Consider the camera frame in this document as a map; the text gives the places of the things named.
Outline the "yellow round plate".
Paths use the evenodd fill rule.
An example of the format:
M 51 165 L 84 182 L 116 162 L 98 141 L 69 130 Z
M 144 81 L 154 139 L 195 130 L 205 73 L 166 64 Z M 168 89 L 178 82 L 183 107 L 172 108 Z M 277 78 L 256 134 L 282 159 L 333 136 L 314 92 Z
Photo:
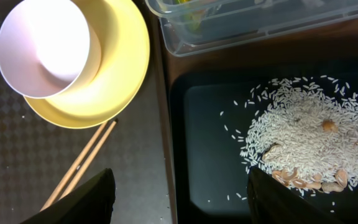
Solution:
M 85 129 L 118 115 L 135 97 L 147 73 L 150 40 L 145 20 L 131 0 L 76 1 L 101 45 L 101 63 L 89 85 L 27 104 L 54 125 Z

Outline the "white bowl with food scraps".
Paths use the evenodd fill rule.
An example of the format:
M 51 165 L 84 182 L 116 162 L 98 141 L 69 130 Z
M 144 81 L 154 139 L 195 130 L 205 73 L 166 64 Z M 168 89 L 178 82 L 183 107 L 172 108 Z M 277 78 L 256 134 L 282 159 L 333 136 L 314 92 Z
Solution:
M 90 83 L 101 44 L 80 8 L 69 0 L 24 0 L 0 29 L 0 72 L 17 93 L 50 98 Z

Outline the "pile of rice scraps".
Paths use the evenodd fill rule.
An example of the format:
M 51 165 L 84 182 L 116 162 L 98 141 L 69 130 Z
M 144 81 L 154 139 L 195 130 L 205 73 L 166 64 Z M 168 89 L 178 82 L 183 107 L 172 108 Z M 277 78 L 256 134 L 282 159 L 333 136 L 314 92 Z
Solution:
M 274 78 L 229 97 L 216 116 L 238 145 L 246 174 L 258 168 L 328 210 L 358 209 L 358 90 L 319 77 Z

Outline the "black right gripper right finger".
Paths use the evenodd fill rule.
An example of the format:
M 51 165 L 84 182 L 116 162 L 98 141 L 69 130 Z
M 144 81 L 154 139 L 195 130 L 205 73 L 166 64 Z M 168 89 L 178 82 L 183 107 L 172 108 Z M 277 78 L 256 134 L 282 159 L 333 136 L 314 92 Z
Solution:
M 257 167 L 250 170 L 247 194 L 252 223 L 341 223 L 337 218 L 313 207 Z

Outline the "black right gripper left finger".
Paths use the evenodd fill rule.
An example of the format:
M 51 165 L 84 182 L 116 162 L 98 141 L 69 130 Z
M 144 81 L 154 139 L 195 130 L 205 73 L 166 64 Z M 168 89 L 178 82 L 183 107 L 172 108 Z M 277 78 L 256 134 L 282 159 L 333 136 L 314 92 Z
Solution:
M 106 168 L 22 224 L 110 224 L 115 200 L 114 174 Z

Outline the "wooden chopstick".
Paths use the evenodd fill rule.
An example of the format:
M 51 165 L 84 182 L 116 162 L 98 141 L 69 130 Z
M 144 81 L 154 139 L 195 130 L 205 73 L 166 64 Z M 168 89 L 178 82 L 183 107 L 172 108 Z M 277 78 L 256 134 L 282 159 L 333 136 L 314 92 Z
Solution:
M 64 186 L 62 191 L 58 196 L 60 196 L 60 199 L 68 195 L 71 191 L 74 190 L 76 185 L 79 183 L 80 179 L 90 166 L 90 164 L 94 161 L 96 158 L 96 155 L 102 148 L 103 144 L 111 134 L 112 130 L 114 129 L 115 125 L 117 125 L 117 120 L 113 120 L 112 122 L 108 123 L 106 122 L 106 125 L 104 129 L 102 130 L 101 134 L 98 136 L 98 138 L 95 140 L 94 144 L 91 146 L 90 150 L 88 151 L 87 155 L 85 155 L 85 158 L 82 160 L 80 165 L 76 168 L 76 171 L 71 176 L 70 180 L 67 182 L 67 184 Z
M 85 158 L 85 155 L 87 155 L 88 151 L 90 150 L 91 146 L 94 144 L 95 140 L 98 138 L 98 136 L 101 134 L 102 130 L 104 129 L 106 123 L 103 123 L 97 130 L 96 132 L 93 134 L 93 136 L 91 137 L 91 139 L 88 141 L 88 143 L 86 144 L 86 146 L 83 148 L 83 150 L 80 152 L 80 154 L 78 155 L 78 157 L 74 160 L 74 162 L 72 163 L 72 165 L 70 166 L 70 168 L 67 170 L 67 172 L 65 173 L 65 175 L 63 176 L 63 178 L 61 179 L 61 181 L 59 182 L 59 184 L 55 187 L 55 190 L 52 192 L 51 196 L 49 196 L 48 200 L 45 202 L 45 204 L 43 205 L 43 207 L 40 209 L 40 211 L 45 210 L 46 208 L 48 208 L 49 206 L 51 206 L 51 204 L 55 201 L 55 199 L 57 198 L 57 196 L 60 194 L 60 192 L 62 191 L 62 189 L 64 188 L 64 186 L 67 184 L 67 182 L 70 180 L 71 176 L 74 174 L 74 172 L 76 171 L 76 168 L 80 165 L 80 163 L 82 162 L 82 160 Z

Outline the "yellow green snack wrapper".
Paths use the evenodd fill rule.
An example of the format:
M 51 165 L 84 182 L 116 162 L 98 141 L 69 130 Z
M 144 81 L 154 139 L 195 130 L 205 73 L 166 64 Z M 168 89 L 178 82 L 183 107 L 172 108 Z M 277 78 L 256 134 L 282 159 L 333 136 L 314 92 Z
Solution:
M 176 6 L 183 6 L 175 22 L 196 33 L 200 33 L 202 21 L 216 12 L 215 7 L 211 6 L 214 0 L 174 0 L 173 2 Z

